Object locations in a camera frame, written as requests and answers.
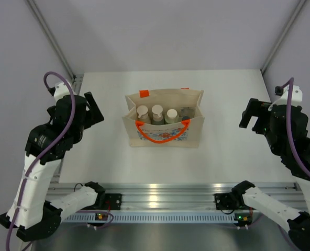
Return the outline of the beige pump bottle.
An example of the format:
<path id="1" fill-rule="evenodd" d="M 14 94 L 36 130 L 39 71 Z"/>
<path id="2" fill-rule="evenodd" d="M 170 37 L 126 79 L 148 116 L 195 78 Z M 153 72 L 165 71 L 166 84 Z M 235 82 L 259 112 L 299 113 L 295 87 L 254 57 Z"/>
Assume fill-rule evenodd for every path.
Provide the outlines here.
<path id="1" fill-rule="evenodd" d="M 138 121 L 151 124 L 151 119 L 148 114 L 148 107 L 145 105 L 140 105 L 137 108 Z"/>

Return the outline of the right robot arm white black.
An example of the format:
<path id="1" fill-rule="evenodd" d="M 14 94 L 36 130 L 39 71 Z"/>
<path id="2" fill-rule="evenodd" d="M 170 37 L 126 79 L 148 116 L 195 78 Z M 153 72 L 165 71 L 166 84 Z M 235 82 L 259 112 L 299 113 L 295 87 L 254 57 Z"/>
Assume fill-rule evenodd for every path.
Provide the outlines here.
<path id="1" fill-rule="evenodd" d="M 252 117 L 257 121 L 252 130 L 265 136 L 271 152 L 280 157 L 300 186 L 307 211 L 290 208 L 245 180 L 230 192 L 237 209 L 244 206 L 258 210 L 283 228 L 299 250 L 310 250 L 310 138 L 308 117 L 300 106 L 276 105 L 251 98 L 242 113 L 240 128 L 246 128 Z"/>

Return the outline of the grey-green pump bottle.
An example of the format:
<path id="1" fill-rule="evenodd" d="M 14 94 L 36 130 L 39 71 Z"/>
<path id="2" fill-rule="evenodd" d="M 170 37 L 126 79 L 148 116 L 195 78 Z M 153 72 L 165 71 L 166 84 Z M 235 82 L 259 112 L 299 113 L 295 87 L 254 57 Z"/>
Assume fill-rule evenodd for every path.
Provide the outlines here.
<path id="1" fill-rule="evenodd" d="M 156 126 L 164 125 L 163 107 L 161 105 L 154 105 L 152 111 L 152 124 Z"/>

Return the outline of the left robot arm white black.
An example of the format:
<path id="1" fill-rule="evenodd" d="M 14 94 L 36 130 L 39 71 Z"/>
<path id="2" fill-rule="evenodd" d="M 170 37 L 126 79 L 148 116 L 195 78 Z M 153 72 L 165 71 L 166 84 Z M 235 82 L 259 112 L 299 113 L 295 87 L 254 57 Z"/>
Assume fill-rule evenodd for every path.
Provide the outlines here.
<path id="1" fill-rule="evenodd" d="M 67 217 L 86 208 L 100 209 L 106 202 L 105 189 L 92 181 L 61 199 L 46 200 L 66 152 L 81 141 L 84 130 L 104 120 L 90 92 L 65 95 L 47 111 L 50 121 L 29 134 L 14 203 L 0 215 L 0 224 L 9 230 L 16 228 L 17 237 L 24 242 L 48 238 Z"/>

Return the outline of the canvas bag with orange handles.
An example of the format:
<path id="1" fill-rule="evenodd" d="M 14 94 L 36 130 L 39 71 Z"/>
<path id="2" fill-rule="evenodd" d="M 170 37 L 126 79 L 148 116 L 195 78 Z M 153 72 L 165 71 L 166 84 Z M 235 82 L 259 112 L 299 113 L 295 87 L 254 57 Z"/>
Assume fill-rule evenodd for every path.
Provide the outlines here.
<path id="1" fill-rule="evenodd" d="M 200 143 L 201 132 L 205 117 L 200 109 L 204 92 L 202 90 L 155 89 L 141 90 L 136 94 L 126 95 L 128 113 L 123 116 L 123 123 L 132 147 L 168 146 L 197 148 Z M 163 116 L 169 109 L 178 112 L 177 123 L 164 125 L 146 124 L 138 121 L 137 108 L 140 105 L 148 107 L 148 114 L 152 120 L 152 107 L 161 105 Z M 195 116 L 182 121 L 181 108 L 195 107 Z"/>

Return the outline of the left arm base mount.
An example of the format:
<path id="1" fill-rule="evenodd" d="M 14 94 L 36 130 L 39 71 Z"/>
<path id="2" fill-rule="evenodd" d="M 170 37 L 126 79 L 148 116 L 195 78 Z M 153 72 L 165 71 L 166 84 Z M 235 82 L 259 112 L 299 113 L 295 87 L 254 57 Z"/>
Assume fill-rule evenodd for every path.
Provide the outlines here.
<path id="1" fill-rule="evenodd" d="M 101 209 L 107 211 L 119 211 L 122 203 L 121 193 L 106 193 Z"/>

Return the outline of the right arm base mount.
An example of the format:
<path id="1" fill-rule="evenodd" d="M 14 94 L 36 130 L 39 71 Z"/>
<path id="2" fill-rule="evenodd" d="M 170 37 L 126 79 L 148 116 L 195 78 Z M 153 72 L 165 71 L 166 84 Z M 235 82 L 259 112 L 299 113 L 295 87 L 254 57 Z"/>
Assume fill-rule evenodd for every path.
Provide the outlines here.
<path id="1" fill-rule="evenodd" d="M 238 209 L 237 199 L 231 193 L 215 193 L 214 200 L 217 210 L 232 211 Z"/>

